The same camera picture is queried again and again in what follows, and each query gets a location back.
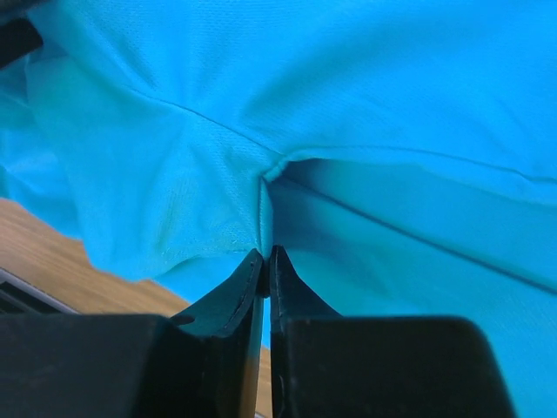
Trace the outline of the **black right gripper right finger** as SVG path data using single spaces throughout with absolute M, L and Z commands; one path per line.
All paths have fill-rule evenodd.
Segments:
M 343 316 L 269 259 L 277 417 L 513 417 L 486 337 L 451 316 Z

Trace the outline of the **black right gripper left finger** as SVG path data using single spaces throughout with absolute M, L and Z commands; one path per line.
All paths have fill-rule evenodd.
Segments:
M 261 255 L 184 311 L 1 314 L 4 417 L 251 417 Z

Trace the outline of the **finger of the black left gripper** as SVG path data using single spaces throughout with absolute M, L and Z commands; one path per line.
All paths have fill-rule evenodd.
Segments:
M 3 69 L 31 52 L 39 49 L 44 41 L 35 26 L 19 17 L 1 25 L 0 68 Z

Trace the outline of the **turquoise t shirt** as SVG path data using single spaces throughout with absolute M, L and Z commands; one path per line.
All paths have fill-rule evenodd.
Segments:
M 253 248 L 352 315 L 487 335 L 556 414 L 553 1 L 46 1 L 1 195 L 195 300 Z

